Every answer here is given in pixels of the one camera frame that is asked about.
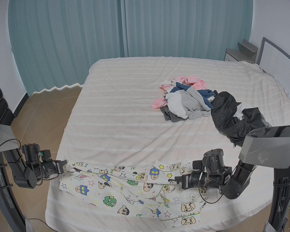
white headboard panel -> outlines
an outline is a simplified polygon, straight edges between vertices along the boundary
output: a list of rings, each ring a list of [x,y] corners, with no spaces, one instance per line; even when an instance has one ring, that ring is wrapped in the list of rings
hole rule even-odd
[[[290,56],[285,51],[264,37],[257,64],[290,94]]]

floor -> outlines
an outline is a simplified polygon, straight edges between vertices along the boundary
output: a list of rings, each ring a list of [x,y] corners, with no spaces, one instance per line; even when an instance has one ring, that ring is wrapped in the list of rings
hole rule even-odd
[[[19,139],[21,144],[37,143],[42,150],[49,149],[52,158],[55,159],[64,128],[80,91],[80,86],[74,86],[33,94],[12,122],[11,128],[15,138]],[[49,181],[44,181],[36,189],[19,188],[11,178],[9,167],[6,171],[10,182],[14,184],[12,190],[23,214],[28,218],[39,218],[45,221]],[[269,214],[270,206],[226,232],[262,231]],[[40,221],[32,220],[31,224],[37,232],[52,231]],[[12,231],[1,212],[0,225],[1,232]]]

teal curtain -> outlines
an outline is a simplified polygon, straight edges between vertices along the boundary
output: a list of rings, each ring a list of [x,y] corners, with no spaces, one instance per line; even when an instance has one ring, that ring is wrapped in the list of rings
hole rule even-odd
[[[223,60],[249,40],[253,0],[10,0],[8,27],[27,90],[83,84],[99,59]]]

mattress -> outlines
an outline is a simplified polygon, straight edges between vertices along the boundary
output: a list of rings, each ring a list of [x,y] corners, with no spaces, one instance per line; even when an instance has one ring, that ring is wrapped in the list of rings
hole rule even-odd
[[[247,62],[177,57],[99,60],[90,68],[65,128],[57,158],[95,164],[151,165],[202,159],[224,150],[224,163],[235,167],[240,147],[220,134],[211,117],[172,123],[151,108],[161,96],[159,84],[177,75],[197,75],[209,89],[228,91],[237,102],[259,107],[273,126],[290,124],[290,99],[272,76]],[[217,231],[256,214],[271,203],[273,169],[257,167],[250,185],[235,200],[222,197],[201,211],[202,221],[166,229],[158,219],[119,216],[82,202],[50,182],[46,222],[57,231]],[[211,201],[217,190],[209,190]]]

pile of clothes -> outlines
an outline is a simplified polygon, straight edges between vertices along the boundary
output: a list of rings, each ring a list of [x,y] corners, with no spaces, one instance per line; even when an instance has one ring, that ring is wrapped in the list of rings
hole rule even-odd
[[[194,120],[211,114],[217,130],[235,146],[242,146],[251,130],[271,126],[258,107],[236,102],[228,92],[207,89],[206,82],[197,76],[177,76],[171,81],[165,80],[160,89],[165,95],[156,99],[152,107],[160,108],[165,120]]]

